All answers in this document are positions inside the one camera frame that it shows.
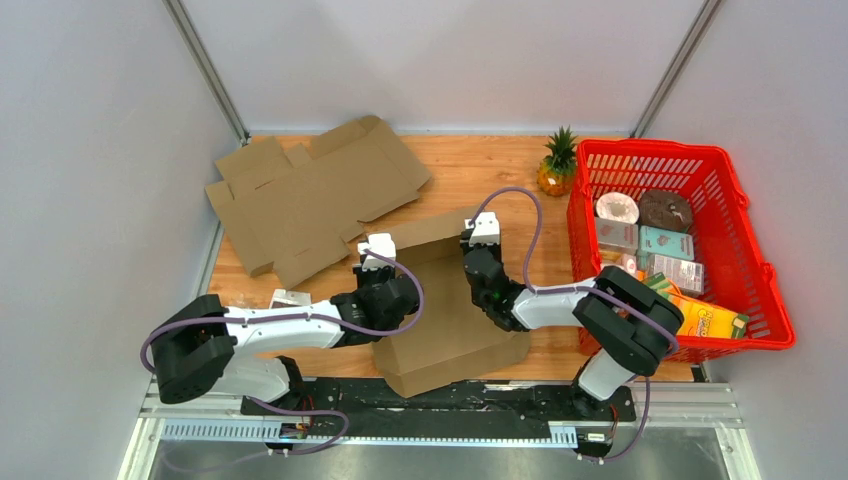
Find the brown cardboard box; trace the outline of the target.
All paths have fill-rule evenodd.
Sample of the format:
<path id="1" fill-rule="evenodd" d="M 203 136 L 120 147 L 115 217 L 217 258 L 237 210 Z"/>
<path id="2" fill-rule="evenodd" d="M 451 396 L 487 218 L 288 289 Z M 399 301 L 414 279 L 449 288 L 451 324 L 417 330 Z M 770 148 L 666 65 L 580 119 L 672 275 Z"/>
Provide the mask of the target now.
<path id="1" fill-rule="evenodd" d="M 372 345 L 377 369 L 404 398 L 510 367 L 529 351 L 528 333 L 498 328 L 472 304 L 460 234 L 476 210 L 466 206 L 387 230 L 396 260 L 416 275 L 425 296 L 415 326 Z"/>

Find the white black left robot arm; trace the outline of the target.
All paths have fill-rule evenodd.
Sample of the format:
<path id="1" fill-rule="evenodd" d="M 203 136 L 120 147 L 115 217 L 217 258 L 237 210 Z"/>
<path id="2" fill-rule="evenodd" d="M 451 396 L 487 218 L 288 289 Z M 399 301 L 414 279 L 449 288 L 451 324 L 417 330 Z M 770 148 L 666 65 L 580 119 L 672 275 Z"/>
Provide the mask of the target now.
<path id="1" fill-rule="evenodd" d="M 410 329 L 423 311 L 423 289 L 405 267 L 356 275 L 356 290 L 307 306 L 245 309 L 224 306 L 216 294 L 195 298 L 142 344 L 141 362 L 156 377 L 160 401 L 233 394 L 296 413 L 305 387 L 293 361 L 270 353 L 377 342 Z"/>

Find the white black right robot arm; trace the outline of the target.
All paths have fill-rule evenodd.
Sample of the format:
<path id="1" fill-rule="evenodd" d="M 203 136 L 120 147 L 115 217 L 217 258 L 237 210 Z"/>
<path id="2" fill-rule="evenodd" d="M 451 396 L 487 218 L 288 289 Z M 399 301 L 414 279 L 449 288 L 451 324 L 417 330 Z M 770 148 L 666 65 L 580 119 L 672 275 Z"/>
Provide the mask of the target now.
<path id="1" fill-rule="evenodd" d="M 653 376 L 679 348 L 681 310 L 619 267 L 578 283 L 532 287 L 505 273 L 499 245 L 463 239 L 460 246 L 472 302 L 496 326 L 508 332 L 579 326 L 599 343 L 570 391 L 572 409 L 583 418 L 598 417 L 620 386 Z"/>

